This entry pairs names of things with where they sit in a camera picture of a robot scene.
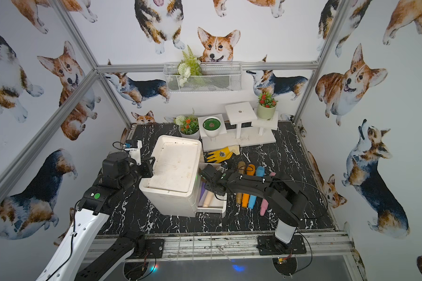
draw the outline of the blue light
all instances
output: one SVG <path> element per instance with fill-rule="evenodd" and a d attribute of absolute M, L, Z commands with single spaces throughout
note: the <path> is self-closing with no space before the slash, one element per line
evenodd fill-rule
<path fill-rule="evenodd" d="M 237 272 L 242 272 L 245 270 L 245 266 L 233 264 L 233 269 L 236 270 Z"/>

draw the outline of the black marble tabletop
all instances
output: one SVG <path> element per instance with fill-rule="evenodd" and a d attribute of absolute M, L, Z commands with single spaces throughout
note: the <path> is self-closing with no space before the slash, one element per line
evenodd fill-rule
<path fill-rule="evenodd" d="M 246 164 L 264 166 L 265 173 L 283 171 L 292 179 L 316 186 L 304 151 L 291 122 L 279 122 L 279 129 L 273 131 L 276 143 L 243 147 L 240 155 L 233 155 L 227 160 L 229 169 L 236 169 L 239 161 Z M 143 148 L 141 157 L 148 157 L 161 135 L 180 136 L 178 127 L 173 123 L 139 125 L 136 127 L 134 139 L 141 139 Z M 303 183 L 309 196 L 309 204 L 305 209 L 305 218 L 300 229 L 333 229 L 332 220 L 328 215 L 319 192 Z M 264 232 L 273 231 L 277 227 L 278 218 L 269 209 L 260 216 L 261 198 L 256 199 L 253 210 L 236 205 L 235 196 L 228 196 L 227 212 L 224 218 L 221 214 L 197 213 L 196 217 L 165 216 L 158 212 L 155 206 L 145 197 L 139 188 L 126 189 L 119 205 L 102 227 L 99 235 L 118 235 L 128 229 L 143 231 L 146 234 L 161 233 L 221 233 L 221 232 Z"/>

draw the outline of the light green pot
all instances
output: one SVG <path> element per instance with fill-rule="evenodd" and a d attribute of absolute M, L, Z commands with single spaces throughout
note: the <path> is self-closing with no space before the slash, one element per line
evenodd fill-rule
<path fill-rule="evenodd" d="M 277 109 L 277 106 L 274 107 L 264 107 L 261 104 L 258 104 L 258 109 L 256 110 L 256 115 L 258 115 L 259 118 L 264 120 L 269 120 L 272 117 L 274 117 L 275 109 Z"/>

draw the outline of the blue handle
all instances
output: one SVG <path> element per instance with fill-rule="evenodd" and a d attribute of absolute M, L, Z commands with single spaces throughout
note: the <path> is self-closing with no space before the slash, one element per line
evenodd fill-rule
<path fill-rule="evenodd" d="M 258 168 L 255 171 L 255 176 L 257 177 L 263 177 L 264 176 L 264 167 L 258 166 Z M 248 200 L 248 209 L 253 209 L 253 207 L 255 206 L 255 202 L 256 202 L 256 196 L 255 195 L 250 195 L 250 199 Z"/>

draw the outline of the white wire basket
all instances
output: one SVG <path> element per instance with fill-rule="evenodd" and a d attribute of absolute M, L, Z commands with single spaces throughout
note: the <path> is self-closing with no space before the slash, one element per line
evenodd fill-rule
<path fill-rule="evenodd" d="M 233 92 L 241 90 L 242 63 L 201 63 L 203 76 L 190 76 L 180 86 L 180 63 L 165 63 L 164 76 L 171 93 Z"/>

